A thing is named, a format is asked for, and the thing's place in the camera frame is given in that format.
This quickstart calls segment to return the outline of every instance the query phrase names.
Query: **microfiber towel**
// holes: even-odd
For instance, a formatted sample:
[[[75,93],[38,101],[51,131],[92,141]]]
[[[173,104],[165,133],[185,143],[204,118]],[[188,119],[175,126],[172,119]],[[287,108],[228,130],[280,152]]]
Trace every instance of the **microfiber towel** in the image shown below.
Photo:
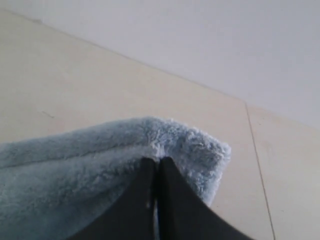
[[[173,120],[118,120],[0,145],[0,239],[64,240],[108,209],[143,157],[174,159],[210,205],[230,160],[226,143]]]

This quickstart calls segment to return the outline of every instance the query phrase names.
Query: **floor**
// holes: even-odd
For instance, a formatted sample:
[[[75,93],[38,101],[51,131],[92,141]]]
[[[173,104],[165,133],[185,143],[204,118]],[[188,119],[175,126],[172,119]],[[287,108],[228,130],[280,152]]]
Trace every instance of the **floor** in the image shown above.
[[[319,130],[0,11],[0,142],[146,115],[231,145],[211,207],[233,226],[319,239]]]

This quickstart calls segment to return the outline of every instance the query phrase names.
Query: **black object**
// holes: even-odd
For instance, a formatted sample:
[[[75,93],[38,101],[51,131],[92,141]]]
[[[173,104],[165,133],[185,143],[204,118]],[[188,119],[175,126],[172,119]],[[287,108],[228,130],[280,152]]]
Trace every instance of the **black object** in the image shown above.
[[[68,240],[153,240],[156,198],[161,240],[251,240],[201,201],[169,157],[158,171],[152,159],[143,158],[113,206]]]

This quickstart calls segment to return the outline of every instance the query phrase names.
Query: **beige tile floor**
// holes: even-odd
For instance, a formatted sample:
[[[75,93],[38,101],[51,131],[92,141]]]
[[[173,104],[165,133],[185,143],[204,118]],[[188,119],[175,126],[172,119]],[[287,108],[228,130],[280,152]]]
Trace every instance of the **beige tile floor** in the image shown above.
[[[231,145],[212,209],[232,225],[320,239],[320,131],[0,11],[0,142],[146,115]]]

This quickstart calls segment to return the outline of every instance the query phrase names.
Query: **white wall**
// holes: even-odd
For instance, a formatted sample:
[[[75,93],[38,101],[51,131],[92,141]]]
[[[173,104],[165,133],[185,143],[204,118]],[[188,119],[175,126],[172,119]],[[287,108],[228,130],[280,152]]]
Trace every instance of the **white wall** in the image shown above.
[[[0,0],[0,7],[320,129],[318,0]]]

